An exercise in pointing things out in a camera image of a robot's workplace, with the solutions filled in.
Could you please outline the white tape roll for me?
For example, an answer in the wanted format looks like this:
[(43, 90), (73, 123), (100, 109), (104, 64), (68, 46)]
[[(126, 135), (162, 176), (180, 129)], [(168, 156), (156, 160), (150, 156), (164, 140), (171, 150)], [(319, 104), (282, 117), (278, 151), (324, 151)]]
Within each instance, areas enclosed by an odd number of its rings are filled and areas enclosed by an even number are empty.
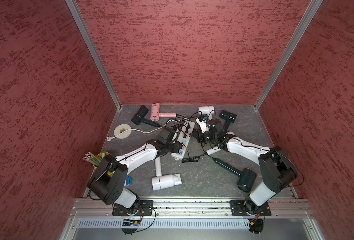
[(118, 125), (114, 130), (114, 138), (125, 139), (132, 133), (132, 127), (128, 124)]

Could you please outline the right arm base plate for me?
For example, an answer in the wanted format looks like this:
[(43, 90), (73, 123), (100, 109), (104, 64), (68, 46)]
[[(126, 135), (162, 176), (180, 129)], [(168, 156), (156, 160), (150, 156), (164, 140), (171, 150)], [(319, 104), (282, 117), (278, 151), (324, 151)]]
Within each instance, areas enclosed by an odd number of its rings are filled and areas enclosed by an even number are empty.
[(252, 201), (230, 201), (230, 210), (233, 217), (270, 217), (272, 215), (268, 202), (261, 206), (255, 205)]

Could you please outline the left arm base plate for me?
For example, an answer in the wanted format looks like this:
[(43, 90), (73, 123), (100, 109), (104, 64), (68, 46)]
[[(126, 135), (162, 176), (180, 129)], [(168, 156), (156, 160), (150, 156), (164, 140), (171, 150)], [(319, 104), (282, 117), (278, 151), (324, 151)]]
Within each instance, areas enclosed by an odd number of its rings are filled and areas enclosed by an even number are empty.
[(151, 216), (153, 213), (153, 200), (136, 200), (130, 208), (114, 203), (113, 216)]

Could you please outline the white power strip coloured sockets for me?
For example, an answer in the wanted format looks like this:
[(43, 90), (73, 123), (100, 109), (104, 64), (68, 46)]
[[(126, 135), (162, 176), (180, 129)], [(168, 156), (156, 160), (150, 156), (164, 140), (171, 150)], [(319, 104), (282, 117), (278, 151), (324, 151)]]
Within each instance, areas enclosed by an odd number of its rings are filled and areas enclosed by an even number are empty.
[(171, 157), (173, 157), (176, 161), (182, 160), (187, 152), (187, 146), (190, 141), (190, 134), (194, 130), (195, 123), (192, 121), (186, 122), (182, 127), (177, 141), (182, 144), (182, 147), (179, 149), (177, 153), (171, 153)]

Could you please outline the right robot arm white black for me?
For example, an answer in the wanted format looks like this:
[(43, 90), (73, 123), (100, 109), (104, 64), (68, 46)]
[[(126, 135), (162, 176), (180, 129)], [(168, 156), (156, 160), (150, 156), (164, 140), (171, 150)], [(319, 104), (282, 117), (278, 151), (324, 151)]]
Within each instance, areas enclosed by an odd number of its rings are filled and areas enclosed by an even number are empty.
[(254, 216), (273, 196), (280, 193), (298, 176), (295, 165), (279, 147), (270, 149), (241, 140), (232, 132), (226, 132), (218, 119), (208, 122), (196, 120), (199, 136), (215, 145), (214, 152), (220, 150), (242, 156), (260, 167), (262, 182), (252, 190), (255, 173), (249, 169), (240, 172), (239, 188), (248, 192), (244, 202), (245, 211)]

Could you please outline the dark green hair dryer back right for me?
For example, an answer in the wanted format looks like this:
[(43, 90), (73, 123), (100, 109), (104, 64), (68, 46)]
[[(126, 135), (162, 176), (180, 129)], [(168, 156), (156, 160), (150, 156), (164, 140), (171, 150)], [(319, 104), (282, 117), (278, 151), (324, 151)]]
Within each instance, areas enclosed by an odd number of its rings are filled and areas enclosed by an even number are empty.
[(220, 118), (226, 121), (225, 125), (224, 125), (224, 131), (227, 131), (230, 124), (235, 122), (237, 115), (230, 113), (228, 111), (222, 110), (220, 112)]

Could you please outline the pink hair dryer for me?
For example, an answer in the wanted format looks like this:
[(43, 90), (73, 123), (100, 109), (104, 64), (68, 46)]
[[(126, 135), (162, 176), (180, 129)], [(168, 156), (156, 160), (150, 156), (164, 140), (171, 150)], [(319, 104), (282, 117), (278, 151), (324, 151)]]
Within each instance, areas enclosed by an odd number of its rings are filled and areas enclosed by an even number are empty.
[(176, 118), (176, 113), (161, 113), (160, 112), (160, 104), (155, 103), (151, 106), (151, 116), (150, 120), (153, 122), (158, 122), (160, 118)]

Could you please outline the large white hair dryer front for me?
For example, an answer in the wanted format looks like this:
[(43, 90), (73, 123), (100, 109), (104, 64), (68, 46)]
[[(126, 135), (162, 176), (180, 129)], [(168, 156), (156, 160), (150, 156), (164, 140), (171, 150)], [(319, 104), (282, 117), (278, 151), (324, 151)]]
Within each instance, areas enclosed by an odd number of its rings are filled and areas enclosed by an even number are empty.
[(154, 191), (171, 188), (182, 184), (180, 174), (162, 175), (161, 158), (155, 159), (156, 176), (152, 178), (152, 186)]

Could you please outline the dark green hair dryer front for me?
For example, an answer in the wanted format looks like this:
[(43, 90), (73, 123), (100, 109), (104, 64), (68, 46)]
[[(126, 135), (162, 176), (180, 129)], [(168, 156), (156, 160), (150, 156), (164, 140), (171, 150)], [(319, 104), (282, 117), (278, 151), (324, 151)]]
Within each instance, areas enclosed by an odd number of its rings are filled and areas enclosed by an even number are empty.
[(243, 170), (238, 170), (231, 165), (225, 163), (224, 161), (218, 159), (218, 158), (212, 158), (212, 160), (220, 167), (224, 168), (228, 172), (236, 175), (239, 180), (237, 183), (238, 189), (245, 193), (249, 193), (252, 190), (252, 187), (255, 183), (255, 180), (257, 178), (257, 174), (252, 171), (251, 169), (244, 168)]

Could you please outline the white blue box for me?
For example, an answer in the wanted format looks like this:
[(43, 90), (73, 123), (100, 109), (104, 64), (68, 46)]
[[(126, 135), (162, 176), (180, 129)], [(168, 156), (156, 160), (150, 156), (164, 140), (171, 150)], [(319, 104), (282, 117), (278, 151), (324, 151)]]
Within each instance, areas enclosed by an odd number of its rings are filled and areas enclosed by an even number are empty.
[(133, 183), (133, 177), (132, 176), (128, 176), (126, 178), (126, 186), (130, 186)]

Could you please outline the dark green hair dryer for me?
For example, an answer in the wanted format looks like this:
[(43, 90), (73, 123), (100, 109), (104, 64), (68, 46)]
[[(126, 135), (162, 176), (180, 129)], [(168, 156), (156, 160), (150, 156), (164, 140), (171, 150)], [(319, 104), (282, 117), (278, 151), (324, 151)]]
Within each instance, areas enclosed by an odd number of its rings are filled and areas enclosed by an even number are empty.
[(235, 122), (237, 115), (230, 113), (228, 111), (222, 110), (220, 112), (220, 118), (226, 121), (225, 125), (224, 125), (224, 131), (227, 131), (230, 124)]
[(243, 170), (238, 170), (231, 165), (225, 163), (224, 161), (218, 159), (218, 158), (212, 158), (212, 160), (220, 167), (224, 168), (228, 172), (236, 175), (239, 180), (237, 183), (238, 189), (245, 193), (249, 193), (252, 190), (252, 187), (255, 183), (255, 180), (257, 178), (257, 174), (252, 171), (251, 169), (244, 168)]

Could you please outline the yellow pencil cup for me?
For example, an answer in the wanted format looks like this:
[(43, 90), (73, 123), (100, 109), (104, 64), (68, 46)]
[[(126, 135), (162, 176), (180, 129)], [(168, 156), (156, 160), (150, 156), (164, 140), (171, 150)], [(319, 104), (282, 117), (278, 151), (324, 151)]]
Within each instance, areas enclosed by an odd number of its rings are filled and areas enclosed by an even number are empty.
[(102, 159), (106, 157), (107, 155), (110, 155), (108, 152), (103, 151), (102, 153), (95, 155), (91, 152), (88, 152), (85, 154), (85, 156), (82, 158), (85, 162), (88, 162), (94, 166), (95, 169), (100, 165)]

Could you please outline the black hair dryer back left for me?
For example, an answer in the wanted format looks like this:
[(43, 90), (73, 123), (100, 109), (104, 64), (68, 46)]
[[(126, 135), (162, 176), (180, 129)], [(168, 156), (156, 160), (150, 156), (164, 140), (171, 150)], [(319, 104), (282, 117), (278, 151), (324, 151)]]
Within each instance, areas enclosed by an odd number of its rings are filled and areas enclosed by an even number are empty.
[(156, 128), (162, 127), (160, 124), (146, 119), (146, 115), (148, 112), (149, 112), (149, 110), (144, 105), (142, 105), (139, 108), (139, 110), (137, 111), (137, 113), (132, 117), (132, 119), (131, 119), (132, 123), (134, 123), (135, 125), (139, 125), (141, 123), (144, 123), (149, 126), (156, 127)]

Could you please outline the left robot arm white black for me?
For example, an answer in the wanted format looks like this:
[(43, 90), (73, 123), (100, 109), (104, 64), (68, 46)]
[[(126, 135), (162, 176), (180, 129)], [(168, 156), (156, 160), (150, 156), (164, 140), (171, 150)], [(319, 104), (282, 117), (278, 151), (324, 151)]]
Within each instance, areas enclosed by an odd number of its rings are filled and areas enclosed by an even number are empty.
[(128, 174), (167, 153), (178, 153), (182, 146), (179, 141), (150, 140), (128, 154), (105, 156), (87, 184), (88, 196), (95, 194), (97, 200), (108, 206), (118, 204), (126, 209), (137, 209), (140, 198), (125, 187)]

